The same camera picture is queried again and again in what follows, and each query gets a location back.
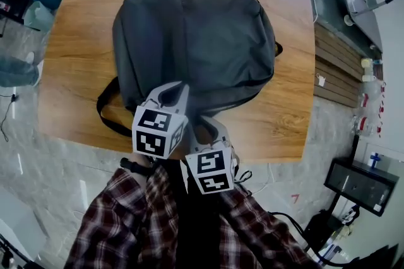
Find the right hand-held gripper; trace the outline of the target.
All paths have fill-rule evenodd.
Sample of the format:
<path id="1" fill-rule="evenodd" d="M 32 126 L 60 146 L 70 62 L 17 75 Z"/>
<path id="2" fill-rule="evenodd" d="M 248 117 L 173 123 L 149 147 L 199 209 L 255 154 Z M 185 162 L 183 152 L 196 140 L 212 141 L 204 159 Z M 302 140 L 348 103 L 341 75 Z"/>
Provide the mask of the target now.
<path id="1" fill-rule="evenodd" d="M 201 194 L 213 194 L 234 189 L 237 159 L 229 143 L 227 128 L 216 119 L 201 116 L 201 122 L 210 134 L 213 144 L 202 148 L 188 125 L 189 151 L 186 162 Z"/>

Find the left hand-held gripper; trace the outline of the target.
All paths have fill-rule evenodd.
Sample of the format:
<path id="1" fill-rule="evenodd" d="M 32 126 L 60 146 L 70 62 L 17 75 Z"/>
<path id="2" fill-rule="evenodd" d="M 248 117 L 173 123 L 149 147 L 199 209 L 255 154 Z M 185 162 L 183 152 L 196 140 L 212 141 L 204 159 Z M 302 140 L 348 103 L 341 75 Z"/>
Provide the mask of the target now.
<path id="1" fill-rule="evenodd" d="M 154 88 L 136 108 L 132 124 L 133 151 L 155 158 L 169 158 L 182 141 L 188 124 L 189 85 L 181 81 Z M 170 112 L 162 106 L 173 106 Z"/>

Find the grey backpack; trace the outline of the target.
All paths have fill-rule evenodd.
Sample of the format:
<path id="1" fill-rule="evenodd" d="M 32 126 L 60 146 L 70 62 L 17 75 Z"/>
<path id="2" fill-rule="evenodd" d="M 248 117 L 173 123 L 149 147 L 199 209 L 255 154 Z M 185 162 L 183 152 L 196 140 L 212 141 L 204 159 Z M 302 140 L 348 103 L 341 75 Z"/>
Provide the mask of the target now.
<path id="1" fill-rule="evenodd" d="M 134 112 L 153 89 L 179 81 L 193 121 L 252 100 L 283 50 L 258 0 L 124 0 L 112 41 L 117 76 L 98 111 L 120 95 Z"/>

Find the person's left forearm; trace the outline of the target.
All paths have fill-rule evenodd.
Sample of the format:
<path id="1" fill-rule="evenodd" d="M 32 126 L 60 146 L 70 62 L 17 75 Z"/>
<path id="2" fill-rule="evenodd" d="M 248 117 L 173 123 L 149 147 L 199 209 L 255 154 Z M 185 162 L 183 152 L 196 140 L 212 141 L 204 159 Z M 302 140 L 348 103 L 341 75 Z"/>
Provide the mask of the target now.
<path id="1" fill-rule="evenodd" d="M 153 159 L 144 155 L 135 155 L 131 158 L 122 158 L 120 166 L 130 174 L 139 184 L 146 182 L 154 173 Z"/>

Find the person's plaid shirt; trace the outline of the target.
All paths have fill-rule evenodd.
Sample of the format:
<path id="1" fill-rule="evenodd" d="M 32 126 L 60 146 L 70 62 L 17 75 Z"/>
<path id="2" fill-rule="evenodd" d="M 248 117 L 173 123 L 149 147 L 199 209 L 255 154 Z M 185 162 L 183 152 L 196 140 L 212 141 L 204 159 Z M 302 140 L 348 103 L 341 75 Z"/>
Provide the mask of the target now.
<path id="1" fill-rule="evenodd" d="M 178 161 L 118 169 L 91 202 L 64 269 L 320 269 L 241 185 L 202 195 Z"/>

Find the wooden slat pallet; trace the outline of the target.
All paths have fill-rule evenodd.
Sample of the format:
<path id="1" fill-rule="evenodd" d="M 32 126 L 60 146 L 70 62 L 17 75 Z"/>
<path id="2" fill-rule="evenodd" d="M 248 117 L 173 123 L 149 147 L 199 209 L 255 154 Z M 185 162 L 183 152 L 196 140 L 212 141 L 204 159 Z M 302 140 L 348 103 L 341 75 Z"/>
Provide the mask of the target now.
<path id="1" fill-rule="evenodd" d="M 346 107 L 360 107 L 360 91 L 365 69 L 362 56 L 337 35 L 314 24 L 315 73 L 314 95 Z M 318 86 L 316 74 L 326 78 L 324 87 Z"/>

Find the pale waste bin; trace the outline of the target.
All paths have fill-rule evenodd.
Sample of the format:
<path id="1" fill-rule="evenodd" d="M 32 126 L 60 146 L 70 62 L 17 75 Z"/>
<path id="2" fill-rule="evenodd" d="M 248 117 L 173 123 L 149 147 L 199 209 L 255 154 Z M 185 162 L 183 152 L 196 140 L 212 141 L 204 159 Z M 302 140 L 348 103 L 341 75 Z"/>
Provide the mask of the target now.
<path id="1" fill-rule="evenodd" d="M 32 29 L 48 32 L 54 23 L 54 15 L 41 2 L 33 2 L 23 17 L 24 25 Z"/>

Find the clear bottle with red label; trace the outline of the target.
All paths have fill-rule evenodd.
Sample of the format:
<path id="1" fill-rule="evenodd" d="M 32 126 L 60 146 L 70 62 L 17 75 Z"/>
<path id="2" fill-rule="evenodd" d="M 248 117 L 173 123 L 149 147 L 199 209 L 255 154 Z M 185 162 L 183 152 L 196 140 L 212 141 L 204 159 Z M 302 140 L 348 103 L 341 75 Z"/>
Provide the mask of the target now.
<path id="1" fill-rule="evenodd" d="M 352 119 L 352 131 L 359 136 L 380 135 L 383 123 L 368 116 L 354 116 Z"/>
<path id="2" fill-rule="evenodd" d="M 386 85 L 377 81 L 366 82 L 362 84 L 360 91 L 360 107 L 366 108 L 370 106 L 374 101 L 379 100 L 384 96 Z"/>

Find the black screen on stand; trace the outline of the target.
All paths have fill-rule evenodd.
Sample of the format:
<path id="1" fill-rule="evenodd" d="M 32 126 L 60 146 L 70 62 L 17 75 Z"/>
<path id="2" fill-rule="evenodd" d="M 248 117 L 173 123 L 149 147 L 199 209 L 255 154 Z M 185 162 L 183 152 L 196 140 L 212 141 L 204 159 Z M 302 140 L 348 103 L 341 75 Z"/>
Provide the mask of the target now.
<path id="1" fill-rule="evenodd" d="M 334 158 L 324 185 L 336 194 L 381 217 L 399 177 L 349 158 Z"/>

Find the pale yellow bottle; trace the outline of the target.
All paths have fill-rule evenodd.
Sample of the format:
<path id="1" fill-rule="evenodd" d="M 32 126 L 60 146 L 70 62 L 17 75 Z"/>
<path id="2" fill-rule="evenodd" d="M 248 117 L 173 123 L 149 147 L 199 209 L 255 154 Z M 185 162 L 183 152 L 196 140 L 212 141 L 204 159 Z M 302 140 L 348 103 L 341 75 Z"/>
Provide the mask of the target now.
<path id="1" fill-rule="evenodd" d="M 361 63 L 361 66 L 364 69 L 369 69 L 369 68 L 372 69 L 374 65 L 378 65 L 380 63 L 380 60 L 379 59 L 373 60 L 373 59 L 370 59 L 370 58 L 362 58 L 360 63 Z"/>

